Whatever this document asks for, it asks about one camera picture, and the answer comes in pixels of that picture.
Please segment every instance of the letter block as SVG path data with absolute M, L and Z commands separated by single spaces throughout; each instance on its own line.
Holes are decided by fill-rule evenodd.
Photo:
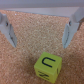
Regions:
M 43 52 L 34 65 L 36 75 L 55 83 L 62 66 L 62 58 Z

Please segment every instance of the cork surface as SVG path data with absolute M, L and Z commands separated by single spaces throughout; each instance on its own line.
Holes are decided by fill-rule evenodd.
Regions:
M 0 10 L 14 27 L 17 47 L 0 32 L 0 84 L 51 84 L 36 76 L 34 64 L 43 52 L 62 57 L 55 84 L 84 84 L 84 23 L 70 45 L 62 36 L 69 18 Z

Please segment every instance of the toy block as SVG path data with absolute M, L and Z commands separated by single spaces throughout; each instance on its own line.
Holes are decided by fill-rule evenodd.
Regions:
M 43 52 L 34 65 L 36 75 L 55 83 L 62 66 L 62 58 Z

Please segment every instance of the robotic claw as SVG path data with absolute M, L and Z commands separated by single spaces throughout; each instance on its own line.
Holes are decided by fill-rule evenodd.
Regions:
M 69 23 L 66 24 L 64 34 L 62 37 L 63 48 L 67 48 L 70 44 L 74 34 L 80 27 L 82 19 L 84 18 L 84 8 L 80 7 L 74 14 L 71 15 Z M 9 23 L 6 14 L 0 13 L 0 30 L 5 35 L 7 40 L 13 47 L 17 45 L 17 38 L 14 34 L 12 25 Z

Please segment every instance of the granular textured surface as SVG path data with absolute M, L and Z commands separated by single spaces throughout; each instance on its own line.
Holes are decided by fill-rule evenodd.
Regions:
M 69 18 L 0 10 L 14 27 L 17 47 L 0 32 L 0 84 L 51 84 L 36 76 L 34 64 L 43 52 L 62 57 L 55 84 L 84 84 L 84 23 L 70 45 L 62 36 Z

